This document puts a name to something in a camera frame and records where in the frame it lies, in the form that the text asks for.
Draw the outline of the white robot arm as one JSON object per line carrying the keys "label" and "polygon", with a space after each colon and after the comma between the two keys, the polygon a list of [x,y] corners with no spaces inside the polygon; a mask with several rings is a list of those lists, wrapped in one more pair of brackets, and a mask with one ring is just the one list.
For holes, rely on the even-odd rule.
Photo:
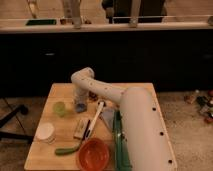
{"label": "white robot arm", "polygon": [[95,80],[89,67],[73,73],[71,82],[78,96],[90,91],[119,106],[114,114],[115,171],[177,171],[165,122],[149,90]]}

